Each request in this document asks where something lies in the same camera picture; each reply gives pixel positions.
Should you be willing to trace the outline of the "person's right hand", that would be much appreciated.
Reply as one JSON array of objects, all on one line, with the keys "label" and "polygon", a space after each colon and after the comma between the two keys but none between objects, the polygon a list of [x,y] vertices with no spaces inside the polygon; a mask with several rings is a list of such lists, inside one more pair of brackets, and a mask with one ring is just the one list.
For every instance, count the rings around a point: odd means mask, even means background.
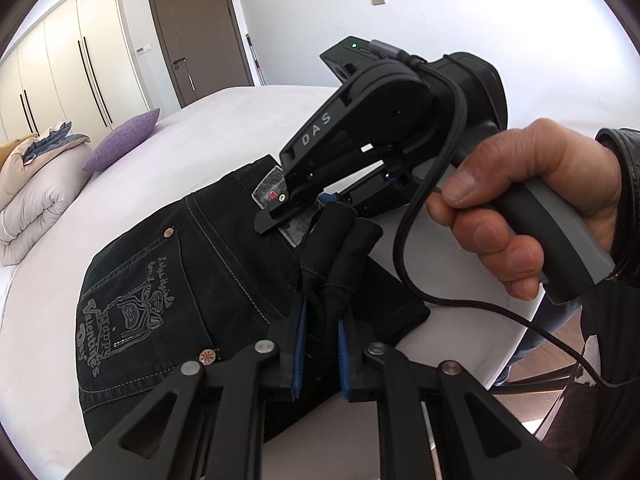
[{"label": "person's right hand", "polygon": [[596,140],[551,119],[537,119],[478,144],[425,202],[431,218],[448,226],[459,245],[521,300],[538,294],[544,250],[533,237],[511,234],[503,216],[484,206],[511,183],[533,177],[578,211],[602,249],[612,249],[622,195],[620,162]]}]

